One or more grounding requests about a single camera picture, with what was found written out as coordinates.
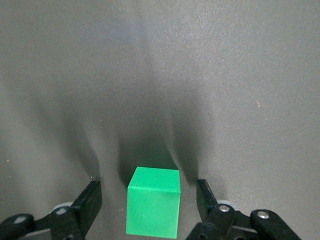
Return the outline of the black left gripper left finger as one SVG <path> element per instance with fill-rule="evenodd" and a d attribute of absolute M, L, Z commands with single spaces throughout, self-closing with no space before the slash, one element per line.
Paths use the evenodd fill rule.
<path fill-rule="evenodd" d="M 0 223 L 2 240 L 84 240 L 102 207 L 102 187 L 91 181 L 71 203 L 56 206 L 35 220 L 28 213 L 12 215 Z"/>

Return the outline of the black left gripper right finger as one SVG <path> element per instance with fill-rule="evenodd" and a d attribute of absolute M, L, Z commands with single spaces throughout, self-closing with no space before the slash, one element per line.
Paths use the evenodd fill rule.
<path fill-rule="evenodd" d="M 196 203 L 201 221 L 188 240 L 299 240 L 275 212 L 268 209 L 243 214 L 228 201 L 218 201 L 205 179 L 196 181 Z"/>

